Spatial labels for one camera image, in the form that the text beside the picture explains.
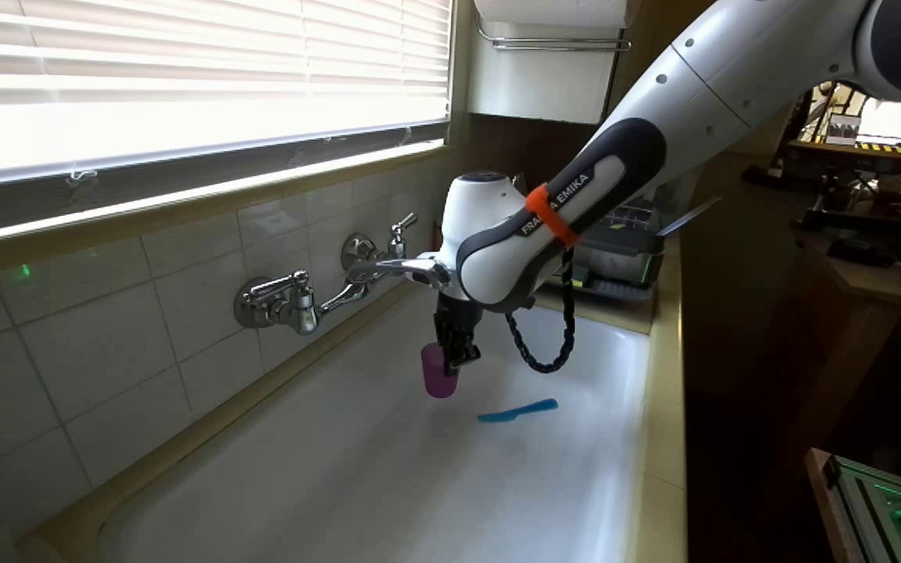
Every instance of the chrome faucet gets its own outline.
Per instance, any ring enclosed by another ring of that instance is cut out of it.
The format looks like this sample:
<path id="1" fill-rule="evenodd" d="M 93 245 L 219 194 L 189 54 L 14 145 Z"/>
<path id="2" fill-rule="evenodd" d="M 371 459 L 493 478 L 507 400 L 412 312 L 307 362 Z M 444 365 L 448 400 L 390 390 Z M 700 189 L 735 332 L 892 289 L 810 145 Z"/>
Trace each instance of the chrome faucet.
<path id="1" fill-rule="evenodd" d="M 405 215 L 389 228 L 389 256 L 384 261 L 408 261 L 408 239 L 405 230 L 416 224 L 416 213 Z"/>
<path id="2" fill-rule="evenodd" d="M 307 271 L 297 270 L 281 279 L 250 279 L 236 295 L 236 319 L 244 328 L 291 326 L 300 335 L 320 328 L 320 302 L 309 290 Z"/>
<path id="3" fill-rule="evenodd" d="M 320 319 L 358 302 L 371 295 L 371 289 L 381 274 L 412 274 L 412 262 L 408 261 L 408 242 L 405 230 L 416 224 L 416 213 L 405 215 L 389 228 L 389 252 L 380 256 L 376 242 L 353 230 L 341 247 L 341 265 L 349 271 L 345 289 L 329 296 L 316 300 L 309 290 L 309 279 L 303 270 L 281 274 L 281 279 L 250 279 L 236 295 L 236 319 L 244 328 L 270 328 L 270 326 L 291 326 L 300 335 L 309 335 L 320 328 Z"/>
<path id="4" fill-rule="evenodd" d="M 341 311 L 349 302 L 363 300 L 381 274 L 408 274 L 408 270 L 405 270 L 405 262 L 408 262 L 405 230 L 409 224 L 416 224 L 416 213 L 398 220 L 389 228 L 389 252 L 381 252 L 381 256 L 380 256 L 380 247 L 371 235 L 353 230 L 341 247 L 341 265 L 349 271 L 349 283 L 336 296 L 329 296 L 323 302 L 323 312 L 332 312 L 332 311 Z"/>

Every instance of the window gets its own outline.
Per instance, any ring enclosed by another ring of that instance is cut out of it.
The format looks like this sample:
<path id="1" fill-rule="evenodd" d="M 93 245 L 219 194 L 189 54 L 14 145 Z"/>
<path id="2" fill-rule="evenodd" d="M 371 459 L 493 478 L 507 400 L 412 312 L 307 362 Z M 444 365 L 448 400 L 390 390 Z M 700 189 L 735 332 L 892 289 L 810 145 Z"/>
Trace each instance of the window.
<path id="1" fill-rule="evenodd" d="M 901 104 L 870 96 L 862 113 L 858 141 L 901 145 Z"/>
<path id="2" fill-rule="evenodd" d="M 435 148 L 448 115 L 451 0 L 0 0 L 25 220 Z"/>

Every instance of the cabinet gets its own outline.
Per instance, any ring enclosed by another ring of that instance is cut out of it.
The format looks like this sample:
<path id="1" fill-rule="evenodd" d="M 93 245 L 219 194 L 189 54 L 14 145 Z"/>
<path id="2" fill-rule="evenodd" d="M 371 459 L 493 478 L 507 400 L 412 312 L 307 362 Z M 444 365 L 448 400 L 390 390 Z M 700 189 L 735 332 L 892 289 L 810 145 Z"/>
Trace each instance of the cabinet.
<path id="1" fill-rule="evenodd" d="M 626 0 L 476 0 L 480 115 L 599 125 L 623 51 Z"/>
<path id="2" fill-rule="evenodd" d="M 798 245 L 798 274 L 749 383 L 770 443 L 756 500 L 770 520 L 798 496 L 810 447 L 901 434 L 901 274 L 828 261 L 820 239 Z"/>

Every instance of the white sink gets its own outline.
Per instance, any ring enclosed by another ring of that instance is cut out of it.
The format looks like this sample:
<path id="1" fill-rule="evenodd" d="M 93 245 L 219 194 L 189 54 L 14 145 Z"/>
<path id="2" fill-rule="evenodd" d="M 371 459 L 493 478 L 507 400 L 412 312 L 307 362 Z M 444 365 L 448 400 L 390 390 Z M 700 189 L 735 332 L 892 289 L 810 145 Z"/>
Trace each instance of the white sink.
<path id="1" fill-rule="evenodd" d="M 431 400 L 421 348 L 435 295 L 412 290 L 367 337 L 312 365 L 105 532 L 106 563 L 615 563 L 638 489 L 648 337 L 579 323 L 577 354 L 535 375 L 502 317 L 481 362 Z M 554 357 L 565 319 L 519 312 Z M 554 396 L 552 414 L 476 414 Z"/>

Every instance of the black cable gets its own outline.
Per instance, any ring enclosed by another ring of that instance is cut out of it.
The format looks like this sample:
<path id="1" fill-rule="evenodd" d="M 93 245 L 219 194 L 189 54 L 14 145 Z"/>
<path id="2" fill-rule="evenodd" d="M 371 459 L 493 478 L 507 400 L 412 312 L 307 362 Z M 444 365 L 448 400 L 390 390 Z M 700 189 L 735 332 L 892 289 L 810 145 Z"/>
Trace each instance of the black cable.
<path id="1" fill-rule="evenodd" d="M 577 348 L 577 289 L 573 289 L 573 247 L 565 252 L 565 319 L 567 319 L 567 335 L 565 335 L 565 348 L 556 349 L 556 357 L 552 362 L 541 362 L 532 357 L 532 349 L 525 348 L 515 312 L 507 312 L 511 323 L 511 335 L 515 344 L 519 349 L 519 357 L 525 361 L 525 365 L 532 365 L 535 373 L 556 373 L 571 362 L 573 348 Z"/>

